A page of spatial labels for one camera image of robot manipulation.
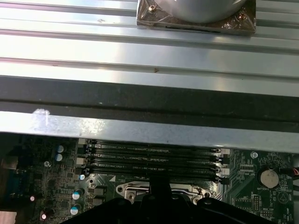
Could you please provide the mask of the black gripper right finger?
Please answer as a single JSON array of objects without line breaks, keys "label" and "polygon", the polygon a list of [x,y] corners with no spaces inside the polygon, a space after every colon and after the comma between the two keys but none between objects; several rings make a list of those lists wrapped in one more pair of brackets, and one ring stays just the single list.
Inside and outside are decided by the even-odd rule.
[{"label": "black gripper right finger", "polygon": [[272,224],[273,221],[214,198],[204,197],[197,204],[172,193],[168,182],[160,183],[161,224]]}]

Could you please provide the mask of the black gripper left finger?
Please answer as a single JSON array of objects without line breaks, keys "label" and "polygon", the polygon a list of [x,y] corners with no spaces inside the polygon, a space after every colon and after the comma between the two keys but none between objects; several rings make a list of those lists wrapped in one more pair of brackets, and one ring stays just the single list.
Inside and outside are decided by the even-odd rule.
[{"label": "black gripper left finger", "polygon": [[75,217],[64,224],[157,224],[158,212],[149,198],[156,200],[160,194],[160,181],[151,181],[149,193],[141,203],[131,203],[125,198],[115,198]]}]

